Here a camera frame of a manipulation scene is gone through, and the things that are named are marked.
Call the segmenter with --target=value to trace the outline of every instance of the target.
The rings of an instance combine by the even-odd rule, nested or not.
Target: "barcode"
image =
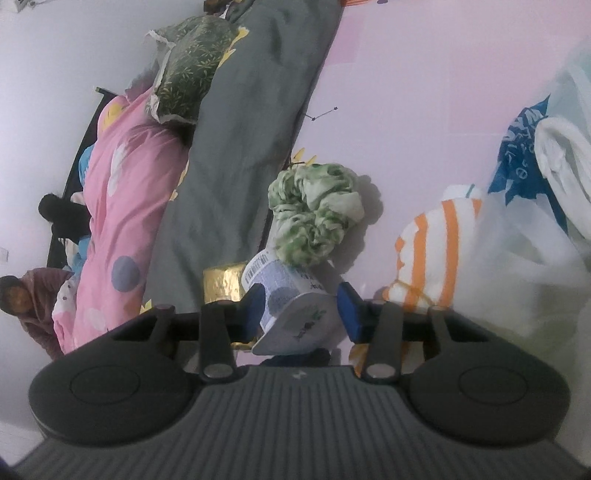
[[[253,279],[253,277],[259,273],[259,270],[265,266],[269,262],[269,259],[265,254],[262,254],[259,258],[257,258],[248,271],[245,273],[244,278],[247,283]]]

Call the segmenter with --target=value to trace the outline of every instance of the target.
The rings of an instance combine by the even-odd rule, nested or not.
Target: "woman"
[[[63,353],[53,330],[51,312],[61,286],[71,276],[71,272],[59,268],[36,268],[22,278],[0,278],[0,309],[17,317],[25,332],[52,360]]]

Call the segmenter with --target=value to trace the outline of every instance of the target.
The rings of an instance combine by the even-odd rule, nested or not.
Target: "headboard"
[[[70,174],[68,175],[68,179],[66,181],[66,188],[64,188],[64,193],[62,195],[64,198],[70,198],[73,193],[82,191],[82,185],[80,184],[80,178],[78,174],[78,162],[80,161],[80,157],[82,156],[84,150],[96,142],[96,126],[99,121],[100,113],[103,111],[103,108],[106,107],[107,103],[117,96],[116,93],[99,87],[96,88],[96,91],[103,97],[100,100],[99,106],[96,108],[95,114],[92,116],[92,120],[90,120],[88,128],[86,129],[86,133],[82,138],[82,143],[80,144],[78,152],[74,158],[74,163],[72,164]],[[59,240],[54,235],[52,235],[51,244],[49,246],[49,255],[47,256],[47,266],[54,268],[64,268],[66,265],[66,250]]]

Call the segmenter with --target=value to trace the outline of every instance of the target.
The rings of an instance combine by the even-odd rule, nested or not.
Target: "pink blanket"
[[[145,114],[149,94],[129,105],[123,97],[111,102],[125,109],[100,132],[90,158],[84,197],[92,240],[76,311],[58,308],[53,316],[65,353],[133,318],[141,307],[160,220],[188,161],[178,136]]]

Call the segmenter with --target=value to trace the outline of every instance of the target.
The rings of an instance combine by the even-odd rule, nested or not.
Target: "gold foil package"
[[[224,265],[222,267],[207,268],[203,271],[203,292],[205,303],[218,300],[240,301],[244,294],[242,288],[242,273],[248,262]],[[232,344],[234,350],[250,351],[255,345],[257,338],[249,343],[235,342]]]

